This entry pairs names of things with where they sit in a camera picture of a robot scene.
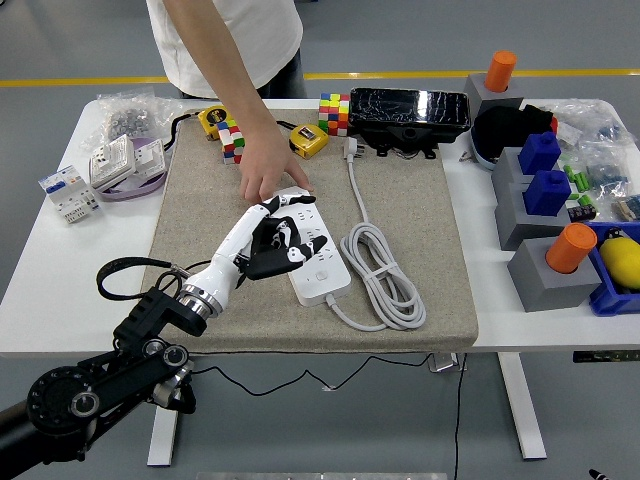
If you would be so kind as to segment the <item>person's right hand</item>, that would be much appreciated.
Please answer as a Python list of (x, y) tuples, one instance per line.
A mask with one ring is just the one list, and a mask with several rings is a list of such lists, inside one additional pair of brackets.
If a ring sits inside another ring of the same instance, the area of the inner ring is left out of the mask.
[(245, 138), (239, 164), (239, 193), (242, 198), (251, 204), (272, 198), (284, 174), (288, 174), (299, 187), (314, 190), (275, 123), (243, 125), (242, 133)]

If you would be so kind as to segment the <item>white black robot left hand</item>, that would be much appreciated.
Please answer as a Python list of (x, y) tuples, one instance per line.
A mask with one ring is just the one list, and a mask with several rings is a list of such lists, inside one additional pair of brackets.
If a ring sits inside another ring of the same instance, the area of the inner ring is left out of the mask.
[(204, 309), (208, 318), (227, 307), (231, 291), (245, 278), (261, 280), (300, 268), (328, 238), (318, 235), (304, 241), (291, 217), (278, 218), (275, 213), (285, 206), (314, 202), (309, 194), (281, 194), (250, 207), (217, 248), (210, 265), (185, 281), (179, 302)]

